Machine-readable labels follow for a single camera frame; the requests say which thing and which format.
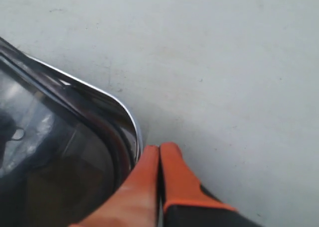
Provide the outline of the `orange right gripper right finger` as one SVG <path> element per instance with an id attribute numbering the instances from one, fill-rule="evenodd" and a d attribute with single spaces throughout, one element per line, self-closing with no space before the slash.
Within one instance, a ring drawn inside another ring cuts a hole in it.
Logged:
<path id="1" fill-rule="evenodd" d="M 187 166 L 179 146 L 160 145 L 165 227 L 258 227 L 215 198 Z"/>

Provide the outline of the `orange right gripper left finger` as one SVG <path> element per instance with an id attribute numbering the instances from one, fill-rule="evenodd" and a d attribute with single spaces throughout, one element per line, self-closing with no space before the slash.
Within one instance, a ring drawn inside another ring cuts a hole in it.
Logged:
<path id="1" fill-rule="evenodd" d="M 125 182 L 92 214 L 73 227 L 156 227 L 159 148 L 146 146 Z"/>

